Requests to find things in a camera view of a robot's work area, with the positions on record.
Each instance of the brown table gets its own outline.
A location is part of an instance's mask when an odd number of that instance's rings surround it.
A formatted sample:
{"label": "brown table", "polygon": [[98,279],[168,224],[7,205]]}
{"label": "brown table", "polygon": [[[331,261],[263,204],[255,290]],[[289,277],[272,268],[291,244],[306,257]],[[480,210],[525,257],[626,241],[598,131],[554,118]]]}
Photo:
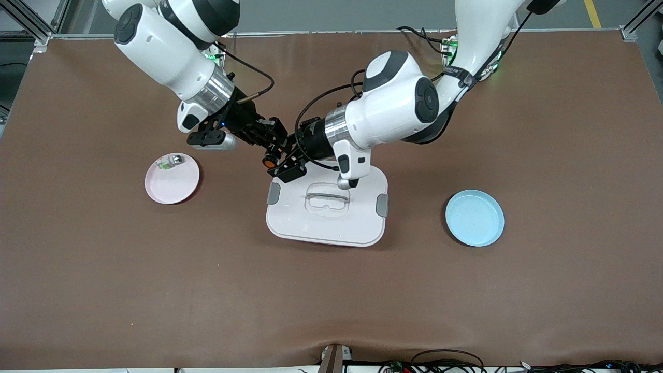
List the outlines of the brown table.
{"label": "brown table", "polygon": [[[234,50],[276,78],[257,104],[290,127],[392,48],[439,71],[403,35]],[[266,84],[230,67],[245,92]],[[263,152],[189,148],[177,105],[109,40],[54,40],[33,58],[0,141],[0,368],[310,364],[331,342],[355,359],[445,347],[487,364],[663,358],[663,107],[618,32],[521,34],[440,140],[376,148],[391,206],[371,248],[274,237]],[[163,206],[143,177],[172,151],[204,179]],[[487,248],[444,228],[445,201],[467,188],[505,211]]]}

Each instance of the pink plate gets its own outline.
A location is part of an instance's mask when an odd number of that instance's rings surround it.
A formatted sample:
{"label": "pink plate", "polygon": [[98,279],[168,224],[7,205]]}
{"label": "pink plate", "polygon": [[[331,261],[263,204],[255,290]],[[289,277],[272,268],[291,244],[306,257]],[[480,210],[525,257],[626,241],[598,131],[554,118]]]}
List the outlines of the pink plate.
{"label": "pink plate", "polygon": [[200,169],[195,159],[183,153],[170,153],[181,155],[184,162],[169,170],[157,167],[156,161],[152,163],[145,174],[145,191],[156,202],[174,204],[182,202],[189,197],[200,181]]}

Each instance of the light blue plate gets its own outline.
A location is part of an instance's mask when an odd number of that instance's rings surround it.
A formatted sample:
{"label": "light blue plate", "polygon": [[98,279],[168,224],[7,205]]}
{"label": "light blue plate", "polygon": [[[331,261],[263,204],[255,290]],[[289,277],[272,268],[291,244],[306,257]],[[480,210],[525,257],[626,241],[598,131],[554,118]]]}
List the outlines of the light blue plate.
{"label": "light blue plate", "polygon": [[470,246],[488,246],[504,230],[504,212],[497,201],[480,190],[463,190],[447,204],[447,226],[452,234]]}

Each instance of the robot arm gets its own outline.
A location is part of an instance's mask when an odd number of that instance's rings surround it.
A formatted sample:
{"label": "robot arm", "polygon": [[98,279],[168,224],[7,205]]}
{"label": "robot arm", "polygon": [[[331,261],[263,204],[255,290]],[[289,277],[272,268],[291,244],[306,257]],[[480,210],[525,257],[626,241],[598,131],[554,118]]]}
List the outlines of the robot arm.
{"label": "robot arm", "polygon": [[437,86],[407,52],[393,50],[367,67],[363,95],[325,118],[325,133],[343,179],[368,175],[371,149],[404,140],[427,143],[449,119],[511,31],[509,22],[525,0],[455,2],[458,51]]}
{"label": "robot arm", "polygon": [[[239,0],[102,0],[117,17],[115,44],[141,70],[181,100],[178,127],[198,149],[232,149],[236,137],[267,151],[263,164],[288,182],[306,174],[309,160],[335,157],[341,188],[368,175],[371,149],[403,140],[429,143],[441,134],[455,104],[499,59],[509,21],[526,0],[457,0],[459,48],[442,79],[433,82],[407,52],[390,51],[367,67],[363,95],[293,134],[265,119],[223,68],[200,51],[239,23]],[[531,0],[536,14],[560,0]]]}

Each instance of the black cable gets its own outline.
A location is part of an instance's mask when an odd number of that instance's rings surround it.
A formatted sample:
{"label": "black cable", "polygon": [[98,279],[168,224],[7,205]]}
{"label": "black cable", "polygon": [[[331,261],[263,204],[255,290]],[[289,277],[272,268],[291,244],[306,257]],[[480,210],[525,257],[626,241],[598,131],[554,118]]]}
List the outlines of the black cable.
{"label": "black cable", "polygon": [[635,19],[638,18],[638,16],[641,15],[642,12],[644,12],[645,9],[649,8],[649,6],[650,6],[651,4],[653,4],[655,1],[656,1],[656,0],[650,0],[645,6],[643,6],[642,9],[640,9],[640,11],[638,12],[638,14],[636,14],[635,17],[633,17],[633,18],[629,21],[629,23],[627,23],[626,26],[624,26],[624,30],[627,29],[627,28],[631,25],[631,23],[633,23],[633,21],[635,21]]}
{"label": "black cable", "polygon": [[356,97],[356,98],[360,98],[361,95],[360,95],[359,93],[357,93],[357,88],[355,88],[355,86],[356,86],[356,84],[355,84],[355,77],[356,77],[357,75],[361,74],[362,72],[366,72],[366,69],[363,68],[363,69],[361,69],[361,70],[357,70],[357,71],[355,71],[355,73],[352,74],[352,77],[350,78],[350,89],[352,90],[352,93],[355,94],[355,97]]}
{"label": "black cable", "polygon": [[628,361],[628,362],[625,362],[624,364],[626,365],[626,367],[628,369],[631,369],[631,366],[633,365],[634,366],[633,371],[635,371],[635,372],[640,372],[641,371],[640,366],[636,362]]}
{"label": "black cable", "polygon": [[228,57],[234,59],[235,61],[239,62],[240,64],[242,64],[242,65],[244,65],[244,66],[250,68],[251,70],[253,70],[253,71],[257,72],[258,74],[264,76],[265,78],[269,79],[269,87],[267,87],[267,88],[265,88],[264,90],[261,90],[261,91],[255,93],[255,94],[257,95],[256,97],[258,97],[258,96],[262,96],[263,94],[266,94],[267,92],[269,92],[269,90],[271,90],[271,89],[274,87],[274,78],[272,78],[269,74],[267,74],[266,72],[260,70],[259,68],[255,67],[255,66],[252,66],[251,64],[249,64],[249,63],[247,63],[247,62],[241,60],[240,58],[237,58],[237,57],[236,57],[235,55],[233,55],[232,53],[230,53],[230,52],[228,52],[227,50],[223,49],[223,48],[221,47],[221,45],[219,45],[218,42],[214,42],[214,45],[216,45],[216,47],[217,47],[218,49],[222,50],[223,53],[227,54]]}
{"label": "black cable", "polygon": [[435,75],[435,77],[433,77],[433,78],[431,79],[431,81],[432,81],[432,82],[435,82],[437,79],[440,79],[443,75],[444,75],[444,71],[442,71],[442,72],[440,72],[439,74]]}
{"label": "black cable", "polygon": [[640,25],[641,25],[643,22],[645,22],[647,19],[649,19],[649,17],[651,17],[652,14],[654,14],[654,12],[657,11],[658,8],[661,7],[661,5],[663,5],[663,1],[661,1],[657,6],[655,6],[655,7],[651,10],[651,12],[649,12],[646,16],[644,16],[644,18],[643,18],[643,19],[642,19],[637,25],[635,25],[635,26],[633,27],[633,29],[631,30],[631,32],[634,33],[634,32],[638,29],[638,27],[640,27]]}
{"label": "black cable", "polygon": [[[306,105],[306,107],[302,110],[302,112],[299,113],[299,116],[297,117],[297,120],[294,122],[294,140],[295,140],[295,143],[297,144],[297,148],[302,152],[303,156],[309,162],[313,163],[314,165],[318,165],[318,166],[322,167],[323,169],[333,170],[333,171],[338,171],[339,170],[338,166],[327,166],[323,163],[320,163],[320,162],[316,161],[315,159],[311,158],[308,154],[306,154],[304,148],[302,148],[302,146],[299,143],[299,136],[297,135],[297,133],[299,131],[299,122],[302,120],[302,117],[304,117],[304,114],[311,108],[311,106],[313,106],[314,103],[318,102],[323,97],[325,97],[329,94],[332,94],[336,91],[340,91],[340,90],[350,88],[350,85],[351,84],[345,84],[345,85],[342,85],[342,86],[338,86],[336,88],[332,88],[331,90],[325,91],[324,93],[320,94],[318,97],[314,98],[311,102],[309,102],[308,105]],[[358,83],[355,83],[355,85],[356,86],[361,86],[361,85],[363,85],[363,83],[358,82]]]}
{"label": "black cable", "polygon": [[472,362],[466,362],[458,359],[443,359],[443,360],[435,360],[428,362],[428,364],[434,364],[437,366],[449,366],[449,368],[446,368],[444,372],[451,370],[452,368],[459,368],[463,370],[464,372],[467,372],[465,368],[472,368],[472,373],[474,373],[474,368],[478,368],[482,371],[482,373],[487,373],[486,370],[477,364],[474,364]]}
{"label": "black cable", "polygon": [[11,65],[23,65],[25,67],[28,67],[28,64],[24,64],[23,62],[11,62],[8,64],[2,64],[0,65],[0,67],[11,66]]}
{"label": "black cable", "polygon": [[[415,29],[413,29],[412,27],[409,27],[409,26],[401,26],[401,27],[397,28],[397,30],[400,30],[400,31],[407,30],[407,31],[412,32],[413,34],[415,34],[416,36],[418,36],[418,37],[420,37],[420,38],[423,38],[423,39],[427,38],[427,37],[425,37],[424,35],[422,35],[421,33],[419,33],[419,31],[417,31],[417,30],[415,30]],[[442,39],[438,39],[438,38],[431,38],[431,37],[428,37],[427,39],[430,40],[430,41],[432,41],[432,42],[439,42],[439,43],[444,42],[444,40],[442,40]]]}
{"label": "black cable", "polygon": [[479,361],[479,363],[481,363],[480,369],[481,369],[482,372],[485,372],[483,360],[481,358],[479,358],[477,355],[474,355],[471,352],[466,352],[466,351],[462,351],[462,350],[454,350],[454,349],[450,349],[450,348],[437,348],[437,349],[434,349],[434,350],[426,350],[426,351],[419,352],[418,354],[414,355],[410,359],[410,364],[414,364],[414,360],[416,358],[418,358],[419,356],[422,356],[422,355],[425,355],[425,354],[433,354],[435,352],[453,352],[455,354],[464,354],[464,355],[472,356],[473,358],[477,359]]}
{"label": "black cable", "polygon": [[390,363],[390,362],[385,362],[384,364],[382,364],[382,366],[380,367],[380,369],[377,370],[377,373],[382,373],[382,369],[384,369],[386,366],[389,366],[389,363]]}
{"label": "black cable", "polygon": [[511,37],[511,40],[509,40],[509,43],[507,44],[507,47],[504,48],[504,52],[502,53],[502,57],[501,57],[501,58],[504,58],[504,55],[507,53],[507,51],[508,51],[509,48],[511,47],[511,43],[513,42],[513,40],[516,39],[516,37],[518,36],[518,33],[520,32],[520,30],[522,29],[522,27],[525,26],[525,22],[527,22],[527,20],[530,18],[531,15],[532,15],[532,12],[529,12],[529,13],[527,14],[527,16],[525,17],[525,19],[522,20],[522,22],[520,23],[520,26],[518,26],[518,29],[517,29],[516,32],[513,34],[513,37]]}
{"label": "black cable", "polygon": [[591,364],[587,365],[587,366],[573,366],[572,368],[563,368],[563,369],[558,369],[557,367],[552,367],[552,368],[535,368],[535,367],[532,367],[532,369],[530,370],[530,373],[532,373],[532,372],[537,372],[537,373],[543,373],[543,372],[562,373],[562,372],[572,372],[572,371],[576,372],[576,373],[582,373],[585,370],[588,370],[592,373],[596,373],[592,369],[589,368],[590,366],[591,366]]}

